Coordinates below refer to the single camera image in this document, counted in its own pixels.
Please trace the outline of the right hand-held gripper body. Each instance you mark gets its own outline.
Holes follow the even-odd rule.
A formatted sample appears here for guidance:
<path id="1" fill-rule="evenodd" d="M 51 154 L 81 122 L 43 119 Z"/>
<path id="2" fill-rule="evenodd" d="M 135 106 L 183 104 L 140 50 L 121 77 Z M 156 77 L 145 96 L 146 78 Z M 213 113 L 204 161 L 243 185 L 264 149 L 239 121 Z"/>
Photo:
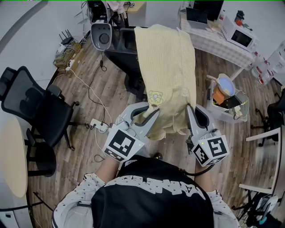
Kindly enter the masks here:
<path id="1" fill-rule="evenodd" d="M 202 167 L 215 165 L 229 155 L 225 135 L 219 129 L 213 129 L 196 140 L 187 142 L 188 151 L 194 153 Z"/>

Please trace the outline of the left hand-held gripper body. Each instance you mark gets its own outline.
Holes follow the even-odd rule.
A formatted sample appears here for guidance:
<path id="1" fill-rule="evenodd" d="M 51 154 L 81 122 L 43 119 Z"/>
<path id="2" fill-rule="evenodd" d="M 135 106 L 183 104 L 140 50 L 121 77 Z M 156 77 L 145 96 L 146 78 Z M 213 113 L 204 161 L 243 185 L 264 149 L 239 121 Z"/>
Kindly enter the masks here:
<path id="1" fill-rule="evenodd" d="M 130 123 L 119 116 L 109 130 L 102 152 L 118 162 L 125 162 L 145 150 L 145 120 L 135 118 Z"/>

